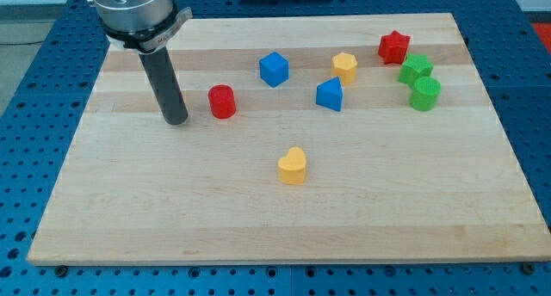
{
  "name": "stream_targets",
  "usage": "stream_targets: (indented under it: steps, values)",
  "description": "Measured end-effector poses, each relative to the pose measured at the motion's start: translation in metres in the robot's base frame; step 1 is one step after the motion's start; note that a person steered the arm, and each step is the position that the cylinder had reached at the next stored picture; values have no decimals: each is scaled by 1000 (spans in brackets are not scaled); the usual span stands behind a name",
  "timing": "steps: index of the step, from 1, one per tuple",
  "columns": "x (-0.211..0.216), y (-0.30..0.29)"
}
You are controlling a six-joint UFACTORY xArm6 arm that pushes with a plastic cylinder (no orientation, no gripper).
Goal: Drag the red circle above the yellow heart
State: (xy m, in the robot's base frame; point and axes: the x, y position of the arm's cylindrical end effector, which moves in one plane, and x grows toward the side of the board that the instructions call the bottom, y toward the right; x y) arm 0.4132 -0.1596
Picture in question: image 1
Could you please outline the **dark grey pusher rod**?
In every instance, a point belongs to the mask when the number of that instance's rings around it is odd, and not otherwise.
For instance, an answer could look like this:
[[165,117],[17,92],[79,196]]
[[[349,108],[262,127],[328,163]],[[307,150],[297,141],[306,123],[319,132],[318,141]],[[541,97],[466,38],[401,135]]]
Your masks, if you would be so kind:
[[163,47],[153,53],[140,54],[139,59],[164,120],[172,126],[185,122],[188,110],[167,49]]

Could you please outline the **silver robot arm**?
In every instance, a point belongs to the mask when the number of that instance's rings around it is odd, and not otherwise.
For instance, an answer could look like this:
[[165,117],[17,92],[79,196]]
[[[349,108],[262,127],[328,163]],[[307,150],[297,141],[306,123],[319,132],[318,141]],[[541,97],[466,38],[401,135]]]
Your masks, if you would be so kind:
[[175,0],[87,0],[99,15],[109,41],[139,54],[164,120],[173,126],[188,118],[167,43],[193,17]]

